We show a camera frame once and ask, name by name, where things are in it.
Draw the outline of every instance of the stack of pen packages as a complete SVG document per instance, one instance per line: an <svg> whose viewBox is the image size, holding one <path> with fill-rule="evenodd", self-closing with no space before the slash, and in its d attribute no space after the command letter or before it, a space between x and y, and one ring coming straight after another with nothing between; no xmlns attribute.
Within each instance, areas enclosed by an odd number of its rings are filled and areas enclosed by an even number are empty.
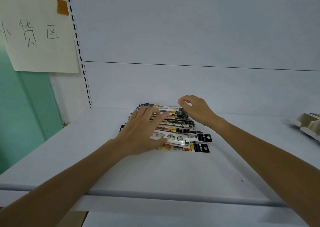
<svg viewBox="0 0 320 227"><path fill-rule="evenodd" d="M159 150L203 153L210 152L206 143L212 142L211 135L205 134L202 131L196 131L194 121L190 116L188 116L187 112L182 107L168 107L144 103L140 104L135 111L140 110L142 106L156 107L161 113L169 113L169 116L160 123L150 137L150 139L153 140L161 138L166 138L168 140L163 147L159 148ZM153 114L150 117L150 120L153 120L155 117L156 115Z"/></svg>

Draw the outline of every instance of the hand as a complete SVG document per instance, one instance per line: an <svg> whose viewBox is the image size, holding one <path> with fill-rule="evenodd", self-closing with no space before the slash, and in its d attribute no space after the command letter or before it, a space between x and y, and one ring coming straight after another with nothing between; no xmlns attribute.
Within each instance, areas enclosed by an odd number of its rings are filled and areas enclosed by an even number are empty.
<svg viewBox="0 0 320 227"><path fill-rule="evenodd" d="M205 100L197 96L183 96L178 100L178 103L192 119L207 127L211 128L215 121L221 119L209 108Z"/></svg>
<svg viewBox="0 0 320 227"><path fill-rule="evenodd" d="M153 113L157 116L150 121ZM168 115L167 112L160 114L155 107L143 106L139 111L133 112L126 126L113 141L119 145L125 155L139 154L161 147L167 139L151 140L150 136Z"/></svg>

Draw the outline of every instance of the person's right hand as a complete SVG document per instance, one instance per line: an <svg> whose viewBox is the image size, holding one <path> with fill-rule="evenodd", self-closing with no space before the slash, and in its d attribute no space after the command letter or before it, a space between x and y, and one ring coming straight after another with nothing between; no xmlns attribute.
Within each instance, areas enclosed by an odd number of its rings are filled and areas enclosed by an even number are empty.
<svg viewBox="0 0 320 227"><path fill-rule="evenodd" d="M210 127L212 123L220 119L220 117L209 108L205 100L197 96L183 96L178 100L178 103L192 119L207 127Z"/></svg>

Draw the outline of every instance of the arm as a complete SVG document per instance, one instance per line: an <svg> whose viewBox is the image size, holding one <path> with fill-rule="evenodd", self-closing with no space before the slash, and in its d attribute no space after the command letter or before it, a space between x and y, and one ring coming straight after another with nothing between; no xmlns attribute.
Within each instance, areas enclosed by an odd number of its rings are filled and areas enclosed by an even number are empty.
<svg viewBox="0 0 320 227"><path fill-rule="evenodd" d="M150 122L152 113L158 116ZM166 139L153 141L150 135L167 115L160 115L158 109L151 107L135 111L115 139L2 209L1 226L56 226L81 196L118 161L127 155L162 146Z"/></svg>
<svg viewBox="0 0 320 227"><path fill-rule="evenodd" d="M184 96L178 103L190 117L227 141L306 223L319 226L320 170L228 123L214 114L201 98Z"/></svg>

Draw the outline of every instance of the white wall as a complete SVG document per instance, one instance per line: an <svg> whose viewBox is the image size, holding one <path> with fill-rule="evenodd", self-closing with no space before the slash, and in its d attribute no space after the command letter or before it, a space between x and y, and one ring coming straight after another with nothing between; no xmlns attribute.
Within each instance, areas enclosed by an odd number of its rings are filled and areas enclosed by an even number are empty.
<svg viewBox="0 0 320 227"><path fill-rule="evenodd" d="M65 124L74 121L90 108L81 73L49 73L49 77Z"/></svg>

